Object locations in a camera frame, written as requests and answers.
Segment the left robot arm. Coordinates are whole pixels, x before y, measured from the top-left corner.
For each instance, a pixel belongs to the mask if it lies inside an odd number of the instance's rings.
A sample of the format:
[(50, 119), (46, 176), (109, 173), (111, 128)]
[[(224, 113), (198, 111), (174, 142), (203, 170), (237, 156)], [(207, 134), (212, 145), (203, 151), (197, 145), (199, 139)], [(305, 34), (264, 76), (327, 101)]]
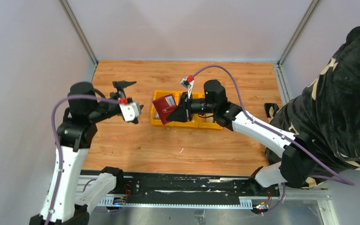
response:
[(86, 225), (99, 202), (109, 193), (120, 194), (120, 200), (108, 211), (121, 209), (132, 194), (124, 172), (116, 167), (105, 167), (98, 177), (86, 183), (83, 192), (76, 196), (79, 177), (97, 124), (113, 116), (125, 122), (138, 123), (142, 106), (127, 97), (124, 89), (128, 81), (114, 81), (114, 92), (106, 97), (90, 82), (78, 82), (70, 87), (62, 102), (68, 102), (62, 123), (55, 121), (57, 107), (51, 114), (56, 144), (56, 158), (52, 181), (39, 214), (30, 218), (32, 225)]

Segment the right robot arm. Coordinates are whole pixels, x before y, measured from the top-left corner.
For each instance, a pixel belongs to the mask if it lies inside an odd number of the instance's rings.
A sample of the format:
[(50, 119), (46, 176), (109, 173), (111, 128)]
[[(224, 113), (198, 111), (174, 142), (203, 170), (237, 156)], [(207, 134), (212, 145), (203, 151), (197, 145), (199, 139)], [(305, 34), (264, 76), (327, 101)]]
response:
[(293, 188), (306, 184), (308, 176), (317, 163), (301, 148), (311, 145), (311, 138), (274, 127), (228, 101), (225, 88), (218, 80), (204, 84), (204, 98), (193, 98), (183, 92), (177, 107), (169, 113), (169, 122), (189, 122), (195, 114), (211, 113), (221, 127), (247, 135), (271, 150), (280, 159), (269, 166), (254, 171), (247, 181), (247, 187), (254, 195), (262, 195), (268, 187), (285, 183)]

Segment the red leather card holder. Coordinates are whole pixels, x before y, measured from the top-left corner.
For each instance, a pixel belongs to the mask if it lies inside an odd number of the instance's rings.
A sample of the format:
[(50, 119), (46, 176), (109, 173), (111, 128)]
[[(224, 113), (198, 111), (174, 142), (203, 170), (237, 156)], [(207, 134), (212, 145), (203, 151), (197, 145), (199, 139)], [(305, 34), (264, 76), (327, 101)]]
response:
[(167, 117), (177, 108), (173, 94), (162, 96), (152, 101), (162, 124), (169, 123)]

